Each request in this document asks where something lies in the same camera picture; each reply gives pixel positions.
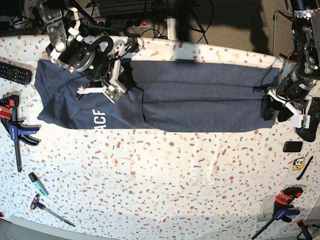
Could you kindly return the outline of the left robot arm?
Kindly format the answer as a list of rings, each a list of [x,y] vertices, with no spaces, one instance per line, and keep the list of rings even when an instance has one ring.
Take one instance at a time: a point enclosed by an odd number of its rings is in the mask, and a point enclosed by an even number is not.
[[[320,122],[320,98],[309,94],[320,84],[320,3],[290,0],[285,4],[292,14],[294,51],[283,64],[278,86],[264,93],[268,100],[263,117],[292,120],[294,131],[313,142]]]

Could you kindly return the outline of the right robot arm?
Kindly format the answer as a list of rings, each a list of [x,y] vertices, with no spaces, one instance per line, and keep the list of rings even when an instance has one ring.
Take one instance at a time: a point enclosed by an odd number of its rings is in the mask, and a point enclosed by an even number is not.
[[[38,10],[50,40],[46,48],[49,60],[87,78],[86,85],[77,89],[76,98],[103,94],[112,103],[119,100],[129,88],[119,79],[124,72],[121,59],[132,49],[134,39],[114,43],[105,34],[93,43],[86,43],[86,37],[98,35],[106,27],[98,24],[74,0],[41,0]]]

